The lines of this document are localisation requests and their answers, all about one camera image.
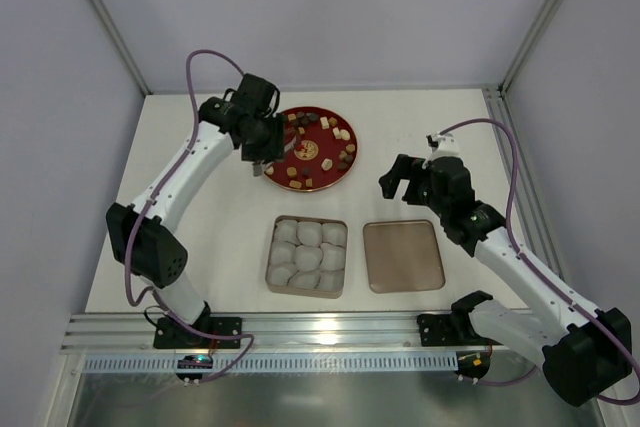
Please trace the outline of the metal serving tongs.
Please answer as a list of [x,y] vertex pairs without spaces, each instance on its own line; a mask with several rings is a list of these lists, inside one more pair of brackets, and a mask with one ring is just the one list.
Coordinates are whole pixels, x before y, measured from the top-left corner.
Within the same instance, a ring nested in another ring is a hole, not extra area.
[[286,157],[295,149],[295,147],[299,144],[300,140],[298,136],[294,136],[290,141],[284,144],[284,153],[283,156],[276,160],[271,161],[259,161],[254,162],[252,164],[252,175],[254,177],[260,177],[266,173],[271,167],[273,167],[276,163],[283,162]]

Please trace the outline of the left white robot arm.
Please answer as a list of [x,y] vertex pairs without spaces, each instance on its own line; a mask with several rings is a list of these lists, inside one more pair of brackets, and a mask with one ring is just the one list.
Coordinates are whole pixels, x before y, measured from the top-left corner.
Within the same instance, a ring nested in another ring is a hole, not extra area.
[[185,145],[146,192],[128,205],[113,203],[106,213],[115,260],[125,277],[140,278],[167,316],[190,334],[202,333],[211,314],[185,268],[186,248],[175,232],[207,178],[233,152],[261,176],[284,160],[285,120],[276,109],[280,91],[253,74],[224,97],[194,103],[194,126]]

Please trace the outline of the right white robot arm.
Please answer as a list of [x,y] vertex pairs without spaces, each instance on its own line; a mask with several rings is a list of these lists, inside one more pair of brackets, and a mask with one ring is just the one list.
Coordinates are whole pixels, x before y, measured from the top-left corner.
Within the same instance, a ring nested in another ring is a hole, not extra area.
[[629,319],[603,311],[567,286],[509,230],[494,207],[478,200],[471,175],[458,157],[422,159],[400,154],[380,180],[382,195],[395,196],[401,181],[409,205],[429,208],[447,238],[500,277],[526,304],[521,315],[491,295],[467,296],[465,326],[541,369],[566,403],[581,406],[638,373]]

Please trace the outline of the white heart chocolate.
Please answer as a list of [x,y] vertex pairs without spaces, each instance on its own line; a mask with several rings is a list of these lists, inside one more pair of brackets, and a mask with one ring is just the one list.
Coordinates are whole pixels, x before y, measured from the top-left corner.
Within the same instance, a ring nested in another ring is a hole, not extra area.
[[332,132],[334,138],[337,140],[349,141],[351,139],[351,134],[346,129],[339,129],[338,127],[334,127]]

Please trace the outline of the gold tin lid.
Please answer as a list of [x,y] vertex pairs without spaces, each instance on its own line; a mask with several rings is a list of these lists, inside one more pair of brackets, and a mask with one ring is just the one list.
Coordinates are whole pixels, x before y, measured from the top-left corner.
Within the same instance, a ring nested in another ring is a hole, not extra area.
[[435,291],[445,285],[430,221],[371,222],[363,227],[363,242],[369,287],[374,293]]

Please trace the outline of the red round tray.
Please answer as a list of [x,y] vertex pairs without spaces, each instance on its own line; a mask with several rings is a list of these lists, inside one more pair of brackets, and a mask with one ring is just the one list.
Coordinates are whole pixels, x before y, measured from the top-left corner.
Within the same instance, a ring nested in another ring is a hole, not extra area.
[[[276,163],[263,175],[270,182],[286,190],[311,193],[327,189],[341,181],[354,167],[359,152],[356,132],[347,119],[326,108],[299,106],[282,112],[285,121],[285,140],[299,137],[299,144],[281,163]],[[346,129],[349,141],[337,140],[333,128]],[[354,144],[356,151],[345,147]],[[302,189],[289,187],[291,180],[304,184]]]

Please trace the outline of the gold tin box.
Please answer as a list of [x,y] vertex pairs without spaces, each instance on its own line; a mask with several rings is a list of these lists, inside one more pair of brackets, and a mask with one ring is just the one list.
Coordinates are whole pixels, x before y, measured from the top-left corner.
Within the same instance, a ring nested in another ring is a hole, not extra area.
[[283,295],[339,298],[345,285],[347,243],[343,221],[277,217],[268,246],[267,288]]

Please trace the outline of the perforated metal strip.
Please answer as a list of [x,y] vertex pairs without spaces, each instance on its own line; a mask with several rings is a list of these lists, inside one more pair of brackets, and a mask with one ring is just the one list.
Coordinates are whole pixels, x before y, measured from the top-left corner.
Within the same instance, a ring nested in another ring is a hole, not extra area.
[[216,373],[225,367],[233,374],[255,373],[357,373],[357,372],[453,372],[458,356],[441,351],[374,352],[250,352],[234,354],[91,354],[82,371],[87,374]]

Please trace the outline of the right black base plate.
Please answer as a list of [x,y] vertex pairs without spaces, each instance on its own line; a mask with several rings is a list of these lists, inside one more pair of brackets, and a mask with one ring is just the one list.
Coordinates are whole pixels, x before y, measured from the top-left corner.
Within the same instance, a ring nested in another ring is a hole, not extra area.
[[416,318],[422,347],[488,346],[466,313],[420,314]]

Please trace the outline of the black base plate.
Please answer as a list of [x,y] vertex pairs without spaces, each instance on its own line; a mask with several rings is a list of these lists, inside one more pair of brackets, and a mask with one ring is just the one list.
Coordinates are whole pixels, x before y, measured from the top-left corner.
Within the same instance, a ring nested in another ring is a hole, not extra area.
[[241,317],[210,316],[198,325],[196,330],[216,339],[201,337],[191,333],[173,319],[163,316],[156,322],[153,347],[159,350],[177,349],[238,349],[242,334],[243,320]]
[[466,313],[420,314],[416,318],[422,347],[488,346]]

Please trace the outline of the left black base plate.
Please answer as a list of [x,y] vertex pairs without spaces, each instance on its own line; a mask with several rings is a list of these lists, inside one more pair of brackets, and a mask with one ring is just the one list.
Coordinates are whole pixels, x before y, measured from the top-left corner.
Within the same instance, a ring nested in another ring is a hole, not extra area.
[[216,339],[201,337],[191,333],[173,319],[163,316],[156,322],[153,347],[159,350],[177,349],[238,349],[242,334],[243,320],[241,317],[210,316],[198,325],[196,330]]

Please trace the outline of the aluminium front rail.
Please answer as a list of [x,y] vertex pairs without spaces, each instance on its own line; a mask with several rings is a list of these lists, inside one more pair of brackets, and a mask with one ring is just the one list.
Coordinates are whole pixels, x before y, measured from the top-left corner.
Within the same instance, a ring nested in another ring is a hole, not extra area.
[[[421,346],[417,314],[400,312],[239,313],[233,333],[254,336],[260,349],[400,348]],[[155,328],[141,314],[72,317],[61,343],[71,352],[124,352],[152,347]]]

